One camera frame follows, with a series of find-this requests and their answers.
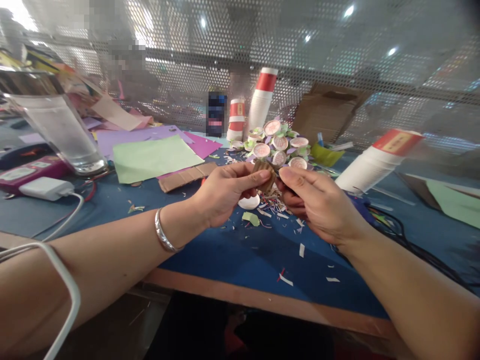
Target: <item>wooden table edge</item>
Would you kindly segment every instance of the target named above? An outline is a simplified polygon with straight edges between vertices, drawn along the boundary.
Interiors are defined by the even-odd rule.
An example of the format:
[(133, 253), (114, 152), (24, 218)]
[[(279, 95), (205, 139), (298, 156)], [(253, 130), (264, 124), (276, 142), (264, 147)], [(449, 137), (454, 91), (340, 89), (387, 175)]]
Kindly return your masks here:
[(358, 312), (156, 268), (143, 282), (384, 339), (399, 337), (392, 322)]

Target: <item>blue tabletop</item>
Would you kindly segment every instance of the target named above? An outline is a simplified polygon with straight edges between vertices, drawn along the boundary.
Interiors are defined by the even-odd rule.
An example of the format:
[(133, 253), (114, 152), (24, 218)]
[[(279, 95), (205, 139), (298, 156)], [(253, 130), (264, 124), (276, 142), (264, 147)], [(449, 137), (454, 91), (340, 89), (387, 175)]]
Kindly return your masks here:
[[(220, 159), (215, 161), (223, 165), (223, 150), (216, 154)], [(346, 154), (335, 168), (343, 170), (355, 156)], [(400, 170), (462, 185), (480, 186), (474, 181), (441, 176), (414, 161), (405, 161)], [(402, 220), (411, 242), (439, 257), (458, 271), (464, 280), (479, 281), (478, 277), (474, 278), (475, 272), (471, 268), (479, 267), (479, 259), (471, 251), (479, 246), (478, 229), (426, 207), (395, 174), (389, 175), (379, 185), (416, 203), (412, 206), (374, 191), (368, 194), (373, 202), (393, 208), (392, 215)], [(165, 194), (156, 179), (131, 187), (119, 184), (116, 174), (110, 174), (98, 181), (95, 196), (85, 204), (64, 235), (134, 216), (135, 213), (128, 214), (131, 203), (151, 210), (182, 201), (192, 196), (199, 186), (200, 182), (196, 181)], [(63, 198), (56, 202), (29, 197), (2, 198), (0, 231), (32, 237), (68, 214), (76, 204), (76, 198)], [(378, 318), (387, 317), (359, 274), (327, 243), (307, 227), (301, 233), (294, 231), (300, 226), (293, 216), (284, 219), (259, 214), (264, 224), (272, 226), (269, 229), (251, 225), (245, 227), (247, 222), (241, 220), (243, 212), (237, 207), (224, 224), (225, 228), (205, 231), (160, 267)], [(51, 232), (45, 231), (37, 238), (43, 239)], [(304, 258), (299, 256), (300, 243), (305, 245)], [(284, 277), (292, 281), (293, 286), (278, 281), (282, 269), (285, 269)], [(337, 278), (340, 282), (328, 282), (327, 277)]]

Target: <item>fingernail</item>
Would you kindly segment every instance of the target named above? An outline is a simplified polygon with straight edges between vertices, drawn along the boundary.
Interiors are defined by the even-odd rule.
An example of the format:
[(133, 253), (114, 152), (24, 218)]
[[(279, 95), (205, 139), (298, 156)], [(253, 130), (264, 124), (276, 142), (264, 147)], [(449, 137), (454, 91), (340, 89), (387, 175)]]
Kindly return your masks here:
[(270, 177), (270, 171), (268, 170), (260, 170), (260, 177), (262, 179), (268, 179)]
[(282, 179), (288, 179), (294, 175), (293, 171), (288, 167), (282, 167), (278, 173)]

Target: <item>hand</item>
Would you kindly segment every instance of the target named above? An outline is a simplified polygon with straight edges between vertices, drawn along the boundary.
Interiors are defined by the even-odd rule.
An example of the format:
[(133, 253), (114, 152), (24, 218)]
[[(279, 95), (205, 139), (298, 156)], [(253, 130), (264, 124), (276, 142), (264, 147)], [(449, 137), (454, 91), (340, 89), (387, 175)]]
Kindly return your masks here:
[(341, 245), (374, 230), (327, 175), (297, 167), (282, 167), (279, 173), (284, 184), (277, 186), (285, 205), (327, 243)]
[(206, 217), (208, 227), (224, 224), (239, 200), (256, 196), (256, 187), (270, 178), (268, 170), (251, 173), (253, 168), (249, 162), (218, 167), (192, 196), (199, 213)]

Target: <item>light green paper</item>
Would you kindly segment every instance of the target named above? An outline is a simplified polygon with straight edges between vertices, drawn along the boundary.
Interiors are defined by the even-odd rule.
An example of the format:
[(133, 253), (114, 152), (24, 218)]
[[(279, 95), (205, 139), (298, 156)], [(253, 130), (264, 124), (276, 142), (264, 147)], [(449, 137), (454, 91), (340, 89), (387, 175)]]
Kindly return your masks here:
[(259, 226), (260, 225), (260, 219), (257, 215), (255, 215), (252, 212), (245, 211), (243, 215), (241, 216), (242, 220), (247, 220), (252, 224), (253, 226)]
[(118, 182), (131, 184), (204, 162), (179, 135), (113, 147)]
[(453, 190), (435, 180), (427, 180), (426, 186), (446, 215), (480, 229), (480, 199)]

